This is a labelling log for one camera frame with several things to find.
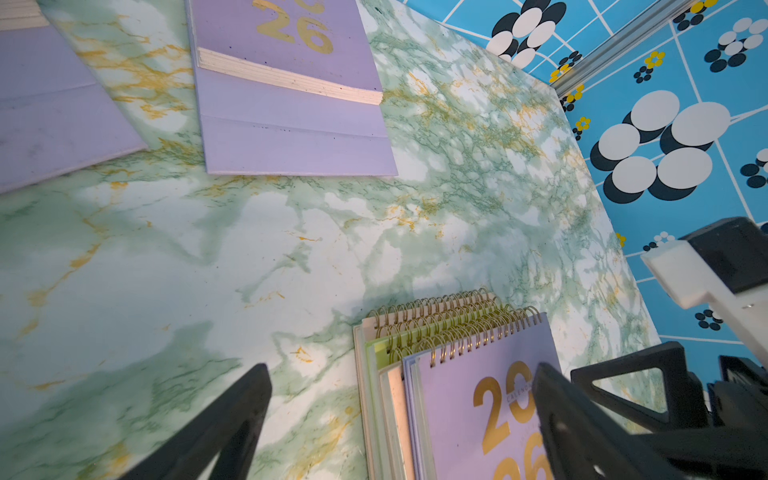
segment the white circle pattern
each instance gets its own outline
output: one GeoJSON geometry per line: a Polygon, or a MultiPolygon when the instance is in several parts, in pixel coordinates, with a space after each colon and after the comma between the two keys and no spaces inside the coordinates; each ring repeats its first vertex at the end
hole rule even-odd
{"type": "Polygon", "coordinates": [[[747,40],[744,41],[744,48],[757,48],[763,43],[763,36],[759,34],[750,35],[747,40]]]}
{"type": "Polygon", "coordinates": [[[757,35],[759,33],[763,33],[764,31],[766,31],[767,28],[768,28],[768,19],[761,18],[760,20],[758,20],[757,22],[754,22],[750,26],[750,33],[752,35],[757,35]]]}
{"type": "Polygon", "coordinates": [[[512,64],[517,68],[525,68],[529,63],[533,61],[535,57],[536,50],[533,48],[526,48],[525,50],[515,55],[515,57],[512,59],[512,64]]]}
{"type": "Polygon", "coordinates": [[[717,43],[720,45],[728,45],[734,40],[736,40],[736,32],[727,31],[720,36],[720,38],[717,40],[717,43]]]}
{"type": "Polygon", "coordinates": [[[669,125],[680,111],[677,95],[667,90],[656,90],[643,95],[632,107],[632,124],[642,131],[655,131],[669,125]]]}
{"type": "Polygon", "coordinates": [[[528,46],[531,48],[541,47],[544,42],[549,40],[551,36],[554,35],[554,28],[556,26],[557,24],[550,20],[534,28],[531,34],[528,36],[528,46]]]}
{"type": "Polygon", "coordinates": [[[627,194],[639,194],[656,180],[656,165],[646,157],[629,157],[614,168],[614,186],[627,194]]]}
{"type": "Polygon", "coordinates": [[[608,160],[623,160],[640,146],[640,132],[629,124],[608,128],[601,136],[598,149],[608,160]]]}
{"type": "Polygon", "coordinates": [[[739,53],[743,47],[744,44],[740,41],[732,41],[725,47],[725,55],[735,55],[739,53]]]}
{"type": "Polygon", "coordinates": [[[712,159],[698,148],[685,147],[671,151],[659,162],[659,180],[678,190],[701,185],[712,173],[712,159]]]}
{"type": "Polygon", "coordinates": [[[751,25],[752,19],[745,17],[733,24],[733,30],[736,32],[742,32],[747,30],[751,25]]]}
{"type": "Polygon", "coordinates": [[[494,55],[501,55],[507,48],[509,48],[512,39],[511,31],[502,30],[491,38],[491,41],[485,46],[485,50],[490,51],[494,55]]]}
{"type": "Polygon", "coordinates": [[[720,138],[729,124],[730,112],[727,108],[705,101],[680,112],[672,123],[672,136],[683,145],[697,147],[720,138]]]}
{"type": "Polygon", "coordinates": [[[517,38],[523,38],[531,33],[541,21],[541,9],[529,8],[515,20],[512,26],[512,34],[517,38]]]}

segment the spiral binding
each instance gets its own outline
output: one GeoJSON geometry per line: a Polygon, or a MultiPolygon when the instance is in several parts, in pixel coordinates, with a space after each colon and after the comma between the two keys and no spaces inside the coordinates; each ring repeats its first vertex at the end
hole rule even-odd
{"type": "Polygon", "coordinates": [[[381,338],[379,334],[382,331],[386,333],[384,337],[389,337],[386,351],[390,354],[391,362],[394,358],[393,352],[395,349],[414,345],[420,342],[423,337],[431,337],[446,330],[454,329],[467,323],[473,323],[496,310],[506,308],[506,306],[502,306],[500,303],[501,300],[495,296],[492,299],[462,305],[453,310],[432,313],[428,316],[410,319],[404,323],[387,325],[377,332],[377,338],[381,338]]]}
{"type": "Polygon", "coordinates": [[[457,326],[454,329],[426,338],[407,349],[401,349],[396,355],[401,359],[406,356],[406,353],[412,355],[430,349],[432,358],[429,366],[434,368],[438,356],[440,363],[445,363],[447,360],[454,359],[457,351],[458,355],[462,356],[471,352],[473,345],[475,349],[478,349],[481,344],[493,343],[497,339],[514,335],[516,332],[537,325],[542,321],[541,314],[533,306],[512,309],[507,305],[504,309],[496,310],[473,323],[457,326]]]}
{"type": "Polygon", "coordinates": [[[453,333],[461,329],[474,332],[479,326],[482,328],[478,331],[485,331],[487,328],[490,328],[492,319],[497,317],[511,319],[510,312],[512,311],[514,309],[509,305],[501,305],[500,299],[494,297],[491,300],[484,300],[480,303],[460,306],[453,311],[427,316],[423,325],[419,325],[420,319],[414,319],[405,324],[400,323],[394,326],[387,326],[385,327],[387,333],[390,333],[392,329],[396,330],[394,335],[389,336],[389,345],[387,346],[389,360],[390,362],[394,361],[398,351],[401,354],[402,351],[410,352],[412,347],[421,345],[424,341],[440,335],[453,333]],[[416,328],[412,328],[409,325],[410,322],[414,322],[416,328]]]}
{"type": "Polygon", "coordinates": [[[400,323],[400,312],[402,311],[403,322],[409,319],[421,318],[424,316],[432,315],[433,313],[439,313],[440,304],[445,305],[445,310],[453,310],[454,308],[462,305],[462,300],[468,300],[468,303],[476,303],[481,300],[488,300],[488,290],[482,286],[477,290],[471,290],[468,292],[452,293],[450,295],[443,295],[440,297],[430,296],[429,298],[422,298],[413,300],[412,302],[401,303],[394,306],[381,306],[378,309],[371,310],[368,313],[368,317],[374,316],[376,318],[375,328],[380,329],[389,325],[389,314],[395,315],[394,323],[400,323]],[[381,316],[384,317],[386,325],[382,325],[381,316]]]}

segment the black circle pattern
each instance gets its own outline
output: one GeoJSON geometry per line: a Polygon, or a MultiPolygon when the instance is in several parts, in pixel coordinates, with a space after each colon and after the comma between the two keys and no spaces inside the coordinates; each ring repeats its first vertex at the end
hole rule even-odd
{"type": "Polygon", "coordinates": [[[687,30],[690,26],[699,25],[704,20],[704,15],[702,15],[707,10],[707,7],[701,7],[701,10],[699,10],[693,17],[688,20],[688,14],[691,13],[690,8],[687,9],[685,12],[679,14],[677,17],[675,17],[672,22],[677,24],[677,30],[678,31],[684,31],[687,30]]]}
{"type": "MultiPolygon", "coordinates": [[[[502,31],[509,31],[511,33],[512,27],[518,18],[520,18],[520,15],[525,13],[527,10],[530,10],[531,8],[541,9],[541,20],[538,22],[539,25],[545,22],[554,22],[557,25],[565,15],[566,5],[563,2],[549,5],[550,1],[551,0],[525,0],[523,6],[520,7],[520,13],[510,12],[507,15],[502,16],[496,22],[496,24],[493,26],[493,29],[491,30],[491,36],[494,37],[502,31]]],[[[542,45],[533,47],[533,49],[537,51],[541,46],[542,45]]],[[[528,48],[528,37],[524,38],[522,41],[513,39],[506,50],[504,50],[500,55],[509,55],[510,57],[514,57],[516,54],[520,53],[526,48],[528,48]]]]}
{"type": "MultiPolygon", "coordinates": [[[[621,123],[629,124],[634,127],[634,124],[632,123],[631,112],[628,113],[626,117],[624,117],[624,120],[621,123]]],[[[643,130],[637,129],[637,132],[640,134],[641,144],[646,144],[660,137],[659,148],[665,154],[669,154],[671,151],[675,151],[678,148],[684,147],[684,145],[682,145],[680,142],[675,140],[674,136],[672,135],[672,124],[669,124],[666,127],[659,128],[656,131],[643,131],[643,130]]],[[[694,148],[698,148],[702,151],[706,151],[713,145],[713,143],[714,142],[710,142],[708,144],[699,145],[694,148]]],[[[627,192],[620,190],[618,187],[616,187],[616,184],[614,183],[614,180],[613,180],[613,170],[623,160],[625,159],[619,159],[619,160],[613,161],[603,157],[603,155],[600,152],[600,141],[597,141],[592,147],[592,150],[590,151],[589,161],[592,163],[592,166],[597,168],[598,170],[611,172],[603,182],[603,193],[605,194],[605,197],[608,200],[614,202],[615,204],[629,204],[631,202],[634,202],[638,198],[640,198],[641,195],[645,192],[645,190],[642,190],[637,193],[629,194],[627,192]]],[[[674,201],[674,200],[681,200],[685,197],[688,197],[697,189],[697,187],[698,186],[694,186],[694,187],[685,188],[685,189],[672,188],[666,185],[664,182],[661,181],[661,179],[658,176],[656,176],[656,179],[654,180],[654,182],[646,190],[649,194],[653,195],[659,200],[674,201]]],[[[650,248],[653,248],[653,247],[648,245],[648,249],[646,251],[649,251],[650,248]]]]}
{"type": "MultiPolygon", "coordinates": [[[[743,44],[746,41],[746,38],[741,38],[738,41],[740,41],[743,44]]],[[[712,50],[709,50],[706,54],[704,54],[704,61],[710,64],[710,71],[712,71],[713,73],[723,71],[727,67],[731,67],[731,68],[738,67],[740,65],[743,65],[743,63],[746,61],[746,54],[744,52],[747,51],[748,48],[743,46],[741,48],[741,51],[739,51],[734,55],[731,55],[730,58],[721,58],[723,57],[725,53],[724,51],[727,46],[728,45],[721,45],[720,43],[718,43],[717,48],[713,48],[712,50]]]]}
{"type": "Polygon", "coordinates": [[[739,169],[739,173],[741,173],[744,177],[748,177],[746,179],[746,185],[748,187],[761,188],[768,184],[768,177],[766,177],[765,171],[763,170],[763,172],[760,173],[760,169],[764,169],[765,166],[766,162],[755,159],[753,164],[743,165],[739,169]]]}
{"type": "Polygon", "coordinates": [[[634,72],[632,76],[634,77],[635,83],[641,84],[644,81],[649,81],[650,74],[652,74],[653,72],[654,72],[653,68],[649,68],[643,65],[642,67],[638,68],[638,70],[634,72]]]}
{"type": "Polygon", "coordinates": [[[703,329],[711,329],[715,332],[717,330],[720,330],[721,326],[720,324],[723,322],[723,319],[717,318],[715,316],[715,312],[713,312],[710,309],[706,309],[703,312],[697,312],[694,314],[694,318],[698,321],[699,326],[703,329]]]}

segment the blue wallpaper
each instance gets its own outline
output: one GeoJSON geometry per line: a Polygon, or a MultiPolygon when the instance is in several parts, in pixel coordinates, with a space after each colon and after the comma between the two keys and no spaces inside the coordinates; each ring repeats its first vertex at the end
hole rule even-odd
{"type": "Polygon", "coordinates": [[[561,99],[659,335],[703,382],[717,355],[754,357],[708,305],[677,306],[640,255],[724,217],[768,233],[766,2],[695,2],[561,99]]]}
{"type": "Polygon", "coordinates": [[[653,2],[404,0],[417,12],[552,83],[653,2]]]}

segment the green marble pattern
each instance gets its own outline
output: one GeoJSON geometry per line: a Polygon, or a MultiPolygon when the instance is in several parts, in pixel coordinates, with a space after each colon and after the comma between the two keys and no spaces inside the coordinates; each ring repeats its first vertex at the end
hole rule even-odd
{"type": "Polygon", "coordinates": [[[182,0],[41,6],[151,148],[0,197],[0,478],[119,476],[258,362],[250,477],[365,478],[382,304],[485,285],[549,313],[564,372],[658,343],[554,92],[404,5],[360,5],[393,179],[209,176],[182,0]]]}

